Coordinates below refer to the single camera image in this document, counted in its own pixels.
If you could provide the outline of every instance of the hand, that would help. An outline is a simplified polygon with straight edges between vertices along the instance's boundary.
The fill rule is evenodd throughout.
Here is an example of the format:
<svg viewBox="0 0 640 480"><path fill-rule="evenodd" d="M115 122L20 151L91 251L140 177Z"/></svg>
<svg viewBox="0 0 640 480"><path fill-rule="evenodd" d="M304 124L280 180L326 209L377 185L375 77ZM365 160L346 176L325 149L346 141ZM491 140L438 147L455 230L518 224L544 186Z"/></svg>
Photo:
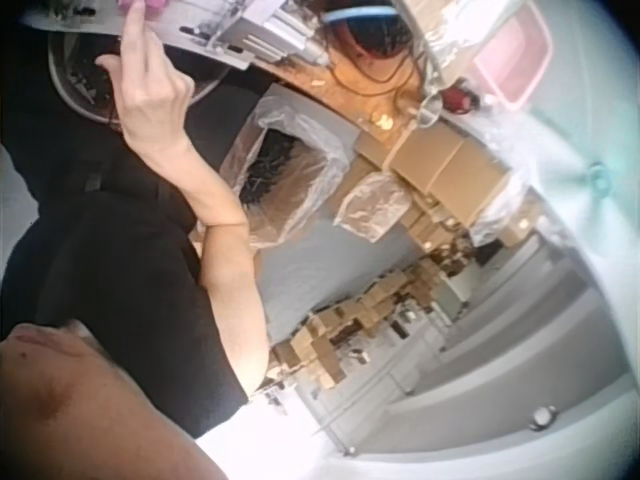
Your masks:
<svg viewBox="0 0 640 480"><path fill-rule="evenodd" d="M96 64L109 73L124 139L151 168L191 145L184 121L193 79L177 71L160 39L144 23L145 2L127 14L120 56L102 55Z"/></svg>

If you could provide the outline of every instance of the pink container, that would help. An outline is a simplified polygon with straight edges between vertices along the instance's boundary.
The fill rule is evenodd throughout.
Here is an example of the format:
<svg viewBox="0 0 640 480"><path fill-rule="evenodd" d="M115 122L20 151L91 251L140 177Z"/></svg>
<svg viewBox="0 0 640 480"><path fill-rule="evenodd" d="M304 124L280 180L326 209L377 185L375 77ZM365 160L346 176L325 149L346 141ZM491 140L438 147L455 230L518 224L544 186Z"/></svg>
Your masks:
<svg viewBox="0 0 640 480"><path fill-rule="evenodd" d="M544 18L526 4L484 46L466 76L507 109L518 110L540 83L552 56L553 40Z"/></svg>

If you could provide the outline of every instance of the clear plastic bag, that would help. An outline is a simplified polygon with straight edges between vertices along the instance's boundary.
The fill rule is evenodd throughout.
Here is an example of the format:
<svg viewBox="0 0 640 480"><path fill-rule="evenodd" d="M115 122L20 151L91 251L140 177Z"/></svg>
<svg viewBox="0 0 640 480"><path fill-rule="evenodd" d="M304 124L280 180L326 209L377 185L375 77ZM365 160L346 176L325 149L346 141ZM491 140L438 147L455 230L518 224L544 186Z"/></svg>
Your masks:
<svg viewBox="0 0 640 480"><path fill-rule="evenodd" d="M345 197L334 225L377 242L409 210L412 201L411 193L395 174L371 173Z"/></svg>
<svg viewBox="0 0 640 480"><path fill-rule="evenodd" d="M286 99L263 97L225 159L220 175L236 194L247 181L265 132L275 129L300 140L274 185L258 204L246 209L251 245L279 245L304 228L349 170L342 142L324 126L300 113Z"/></svg>

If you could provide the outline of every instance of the desk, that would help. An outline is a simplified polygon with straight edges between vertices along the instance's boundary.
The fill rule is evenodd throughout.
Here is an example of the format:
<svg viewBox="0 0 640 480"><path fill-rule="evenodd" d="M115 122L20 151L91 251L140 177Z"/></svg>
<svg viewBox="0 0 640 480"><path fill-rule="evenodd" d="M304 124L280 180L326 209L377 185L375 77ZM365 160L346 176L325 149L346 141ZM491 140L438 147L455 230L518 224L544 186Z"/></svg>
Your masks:
<svg viewBox="0 0 640 480"><path fill-rule="evenodd" d="M398 93L409 91L418 94L420 90L420 77L410 61L407 61L399 69L391 81L379 85L363 76L338 50L329 47L329 51L336 64L335 74L343 83L354 90L364 94L372 94L392 90L403 83L404 85L400 87ZM363 97L345 89L324 67L315 67L302 62L284 65L266 62L256 62L256 64L290 86L324 104L360 129L370 133L389 149L400 138L412 120L409 114L400 112L396 107L397 93L395 91L376 97ZM393 119L393 125L386 125L386 129L376 125L376 122L384 115Z"/></svg>

